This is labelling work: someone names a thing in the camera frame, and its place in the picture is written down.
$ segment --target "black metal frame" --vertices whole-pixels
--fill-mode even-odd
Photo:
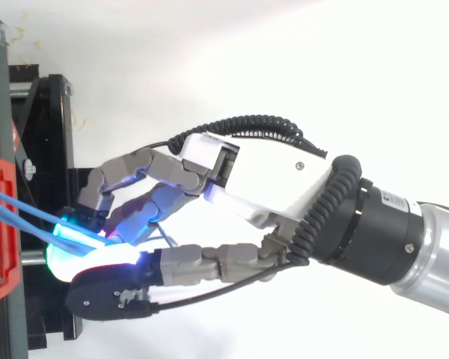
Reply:
[[[12,82],[24,67],[10,67]],[[26,98],[12,99],[12,116],[20,135],[23,154],[16,153],[19,199],[48,213],[72,206],[78,195],[78,176],[73,170],[73,143],[68,81],[62,75],[28,79]],[[30,159],[37,173],[29,182],[23,175],[23,161]],[[36,223],[52,228],[43,223]],[[22,233],[22,250],[44,250],[43,242]],[[46,348],[46,334],[63,332],[74,340],[82,332],[82,320],[64,306],[68,284],[57,280],[46,265],[23,268],[28,328],[28,348]]]
[[[28,97],[10,101],[10,81],[32,82]],[[0,158],[16,162],[19,199],[49,213],[73,204],[82,178],[73,168],[66,83],[62,75],[40,78],[37,65],[9,68],[7,47],[0,46]],[[16,152],[13,123],[21,138]],[[26,159],[37,167],[31,181],[23,173]],[[20,215],[51,230],[36,218]],[[40,240],[27,233],[20,233],[20,238],[22,251],[45,249]],[[23,281],[0,301],[0,359],[25,359],[29,349],[46,348],[48,333],[63,332],[65,340],[74,340],[82,332],[82,320],[64,306],[68,284],[57,280],[45,265],[22,270]]]

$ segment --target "illuminated object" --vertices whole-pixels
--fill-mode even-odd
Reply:
[[[83,233],[71,230],[60,224],[55,226],[53,234],[96,248],[84,257],[77,257],[54,245],[47,247],[46,263],[53,275],[63,282],[70,282],[75,275],[85,269],[111,264],[136,264],[136,261],[140,257],[139,249],[128,243],[105,246],[104,243],[96,239],[92,239]]]
[[[80,233],[77,230],[72,230],[71,228],[62,226],[61,224],[55,225],[55,228],[53,229],[53,236],[69,239],[70,241],[81,243],[93,248],[105,247],[105,243],[97,241],[96,239]]]

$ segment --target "cylindrical joint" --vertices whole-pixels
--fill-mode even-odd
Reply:
[[[406,276],[391,284],[403,297],[449,313],[449,211],[424,204],[424,242]]]
[[[356,188],[330,217],[312,257],[388,285],[412,267],[423,232],[417,204],[377,187]]]
[[[10,83],[10,97],[12,99],[27,97],[30,88],[31,82],[12,82]]]
[[[38,266],[41,264],[46,264],[46,259],[43,251],[22,252],[22,266]]]

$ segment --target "silver metal cylinder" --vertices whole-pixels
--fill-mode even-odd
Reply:
[[[46,264],[46,259],[43,251],[22,252],[22,266],[38,266],[40,264]]]
[[[449,211],[430,204],[421,210],[423,244],[409,272],[391,288],[398,295],[449,313]]]
[[[27,97],[30,87],[31,82],[12,82],[10,83],[10,97],[12,99]]]

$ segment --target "black cylinder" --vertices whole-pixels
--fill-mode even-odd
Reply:
[[[424,220],[404,198],[362,182],[330,217],[312,258],[388,285],[404,277],[424,237]]]

